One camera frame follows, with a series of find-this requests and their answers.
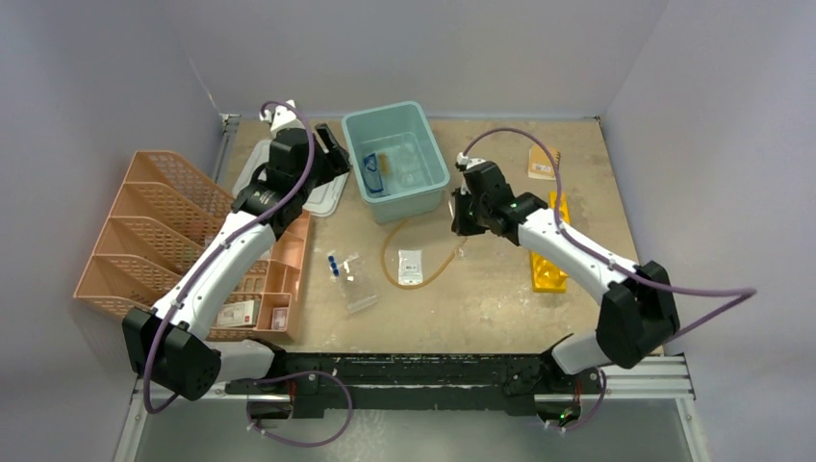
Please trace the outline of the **blue rubber band loop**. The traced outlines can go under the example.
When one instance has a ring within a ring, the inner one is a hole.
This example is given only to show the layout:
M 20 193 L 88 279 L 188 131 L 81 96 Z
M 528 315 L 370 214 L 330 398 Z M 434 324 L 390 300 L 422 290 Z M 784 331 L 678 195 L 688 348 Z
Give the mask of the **blue rubber band loop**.
M 370 153 L 363 158 L 363 184 L 371 197 L 382 197 L 388 194 L 387 183 L 382 181 L 378 168 L 378 153 Z

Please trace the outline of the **mint green plastic bin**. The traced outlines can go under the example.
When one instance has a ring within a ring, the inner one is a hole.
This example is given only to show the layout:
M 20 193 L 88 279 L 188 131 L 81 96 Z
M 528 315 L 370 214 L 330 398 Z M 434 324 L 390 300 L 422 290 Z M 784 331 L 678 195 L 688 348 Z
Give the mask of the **mint green plastic bin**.
M 384 224 L 437 209 L 443 202 L 450 173 L 425 112 L 414 101 L 404 101 L 345 115 L 342 128 L 352 169 L 363 201 L 374 222 Z M 395 175 L 387 182 L 388 194 L 371 197 L 363 184 L 363 158 L 388 152 Z M 396 180 L 400 166 L 422 168 L 423 186 L 405 191 Z

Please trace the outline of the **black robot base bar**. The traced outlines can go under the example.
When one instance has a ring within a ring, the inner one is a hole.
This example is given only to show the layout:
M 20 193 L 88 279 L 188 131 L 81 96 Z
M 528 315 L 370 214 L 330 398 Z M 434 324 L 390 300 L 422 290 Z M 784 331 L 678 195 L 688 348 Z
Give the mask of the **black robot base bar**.
M 598 371 L 557 372 L 543 353 L 329 353 L 277 349 L 267 375 L 229 395 L 287 398 L 297 419 L 327 410 L 498 411 L 571 421 L 600 391 Z

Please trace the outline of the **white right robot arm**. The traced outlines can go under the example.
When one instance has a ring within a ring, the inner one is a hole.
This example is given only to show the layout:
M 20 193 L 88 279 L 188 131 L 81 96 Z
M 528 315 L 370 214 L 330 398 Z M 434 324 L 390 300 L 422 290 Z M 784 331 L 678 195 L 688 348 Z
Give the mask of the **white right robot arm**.
M 672 294 L 655 289 L 667 284 L 660 265 L 638 265 L 607 251 L 577 232 L 540 197 L 514 195 L 497 164 L 460 156 L 463 175 L 452 197 L 452 231 L 463 237 L 491 232 L 537 253 L 564 271 L 599 305 L 595 329 L 571 335 L 545 354 L 543 384 L 562 392 L 578 373 L 614 364 L 631 369 L 670 340 L 680 323 Z

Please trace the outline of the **wire test tube brush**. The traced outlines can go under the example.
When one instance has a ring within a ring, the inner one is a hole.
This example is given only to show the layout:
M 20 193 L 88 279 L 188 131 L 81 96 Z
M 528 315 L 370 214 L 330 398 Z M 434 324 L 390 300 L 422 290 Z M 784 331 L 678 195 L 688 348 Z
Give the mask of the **wire test tube brush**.
M 377 163 L 382 181 L 384 183 L 391 182 L 395 175 L 395 167 L 389 153 L 379 152 L 377 154 Z

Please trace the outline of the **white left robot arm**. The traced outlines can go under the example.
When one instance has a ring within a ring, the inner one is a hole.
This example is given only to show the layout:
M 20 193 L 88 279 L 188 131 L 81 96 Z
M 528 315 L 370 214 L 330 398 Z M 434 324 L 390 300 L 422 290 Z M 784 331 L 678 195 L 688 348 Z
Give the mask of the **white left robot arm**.
M 301 217 L 312 190 L 349 170 L 348 151 L 327 124 L 279 130 L 202 255 L 149 309 L 125 315 L 132 370 L 187 400 L 221 381 L 249 379 L 265 394 L 281 390 L 287 368 L 274 359 L 275 347 L 255 340 L 211 347 L 206 340 L 228 297 Z

